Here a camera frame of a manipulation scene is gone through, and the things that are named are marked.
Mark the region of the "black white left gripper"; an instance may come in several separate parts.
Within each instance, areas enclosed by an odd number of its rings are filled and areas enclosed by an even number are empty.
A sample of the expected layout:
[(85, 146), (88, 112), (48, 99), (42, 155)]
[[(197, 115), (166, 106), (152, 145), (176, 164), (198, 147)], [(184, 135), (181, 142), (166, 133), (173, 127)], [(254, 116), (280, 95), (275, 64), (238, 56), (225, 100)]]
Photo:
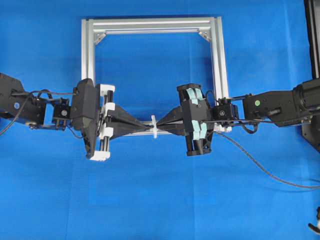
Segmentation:
[(128, 134), (140, 133), (153, 128), (152, 125), (143, 124), (141, 121), (130, 115), (121, 106), (115, 105), (113, 95), (115, 86), (99, 84), (100, 104), (98, 127), (96, 133), (96, 147), (92, 161), (105, 161), (110, 157), (109, 140), (122, 137)]

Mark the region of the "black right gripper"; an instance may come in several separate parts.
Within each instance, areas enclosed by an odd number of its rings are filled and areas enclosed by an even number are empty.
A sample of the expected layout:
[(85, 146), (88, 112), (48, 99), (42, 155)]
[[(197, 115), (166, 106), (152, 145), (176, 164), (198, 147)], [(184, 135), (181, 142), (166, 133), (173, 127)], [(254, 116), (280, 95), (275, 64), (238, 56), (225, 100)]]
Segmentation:
[(160, 130), (185, 136), (187, 156), (209, 154), (213, 130), (208, 127), (210, 105), (201, 85), (189, 83), (177, 87), (180, 106), (173, 108), (156, 124)]

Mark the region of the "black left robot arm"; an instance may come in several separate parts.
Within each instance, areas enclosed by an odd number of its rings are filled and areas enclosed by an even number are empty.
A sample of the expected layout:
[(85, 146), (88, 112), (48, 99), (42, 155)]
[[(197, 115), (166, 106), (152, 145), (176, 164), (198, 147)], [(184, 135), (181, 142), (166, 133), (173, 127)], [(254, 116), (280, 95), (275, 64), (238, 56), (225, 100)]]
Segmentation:
[(0, 116), (30, 129), (79, 131), (86, 157), (105, 161), (111, 155), (111, 140), (153, 128), (115, 104), (114, 92), (113, 85), (94, 84), (92, 79), (85, 78), (69, 93), (69, 100), (64, 93), (47, 89), (27, 92), (21, 81), (2, 73)]

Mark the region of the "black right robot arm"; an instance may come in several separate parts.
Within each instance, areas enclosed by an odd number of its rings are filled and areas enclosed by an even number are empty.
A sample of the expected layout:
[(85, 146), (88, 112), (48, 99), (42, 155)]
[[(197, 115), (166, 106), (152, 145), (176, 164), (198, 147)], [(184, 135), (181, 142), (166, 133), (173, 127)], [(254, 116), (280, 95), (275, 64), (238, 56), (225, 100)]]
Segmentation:
[(320, 149), (320, 80), (305, 81), (292, 90), (267, 91), (218, 98), (210, 105), (199, 84), (177, 87), (179, 106), (156, 123), (157, 129), (184, 136), (188, 156), (210, 153), (215, 127), (241, 126), (254, 134), (260, 123), (277, 127), (300, 125), (303, 138)]

